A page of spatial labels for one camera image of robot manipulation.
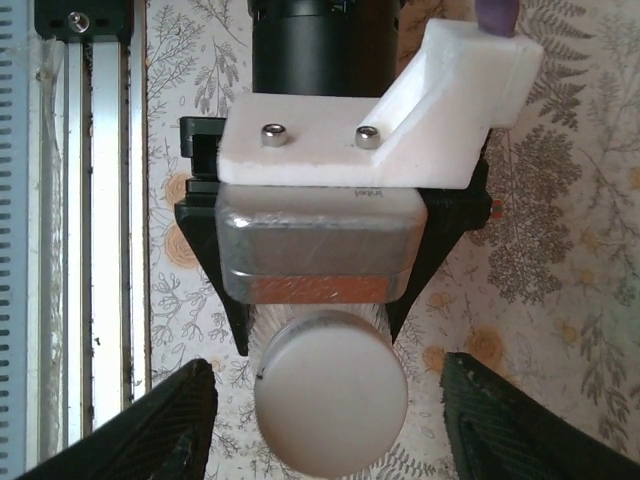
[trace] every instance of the black cylinder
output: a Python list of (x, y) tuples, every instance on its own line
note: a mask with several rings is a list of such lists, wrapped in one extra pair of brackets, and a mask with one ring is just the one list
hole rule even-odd
[(395, 79), (399, 0), (249, 0), (253, 91), (380, 97)]

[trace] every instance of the hex socket screw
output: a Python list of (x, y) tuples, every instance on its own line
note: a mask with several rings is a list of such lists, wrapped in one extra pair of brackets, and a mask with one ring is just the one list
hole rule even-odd
[(287, 143), (287, 129), (279, 123), (269, 123), (262, 127), (261, 139), (265, 147), (281, 147)]
[(380, 146), (380, 132), (376, 127), (363, 125), (356, 129), (356, 145), (364, 150), (373, 150)]
[(67, 17), (67, 20), (69, 20), (69, 28), (76, 33), (86, 32), (89, 30), (89, 26), (91, 25), (89, 17), (81, 12), (71, 12)]

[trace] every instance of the botanical pattern backdrop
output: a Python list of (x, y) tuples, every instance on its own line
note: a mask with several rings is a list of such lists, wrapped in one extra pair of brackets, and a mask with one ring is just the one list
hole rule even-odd
[[(505, 215), (467, 235), (414, 306), (396, 344), (406, 426), (359, 479), (455, 478), (438, 376), (456, 350), (640, 460), (640, 2), (523, 7), (519, 29), (547, 56), (518, 125), (489, 145)], [(427, 18), (471, 12), (409, 0), (399, 69)], [(172, 213), (189, 176), (178, 118), (225, 116), (249, 89), (250, 32), (246, 0), (148, 0), (152, 363), (155, 381), (193, 357), (214, 365), (209, 479), (297, 479), (257, 432), (247, 361)]]

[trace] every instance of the white cylindrical cap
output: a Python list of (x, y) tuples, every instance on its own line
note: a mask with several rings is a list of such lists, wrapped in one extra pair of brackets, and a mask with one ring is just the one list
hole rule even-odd
[(338, 478), (374, 463), (407, 414), (407, 379), (365, 320), (316, 311), (266, 348), (255, 383), (258, 426), (272, 452), (305, 475)]

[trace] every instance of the white plastic mount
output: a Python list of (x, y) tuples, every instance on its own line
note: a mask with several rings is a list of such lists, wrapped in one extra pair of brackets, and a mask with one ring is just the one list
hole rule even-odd
[[(238, 96), (219, 150), (220, 180), (238, 185), (464, 189), (491, 128), (516, 123), (543, 58), (524, 36), (430, 20), (422, 46), (382, 98)], [(263, 146), (266, 124), (287, 129)], [(380, 133), (355, 144), (359, 126)]]

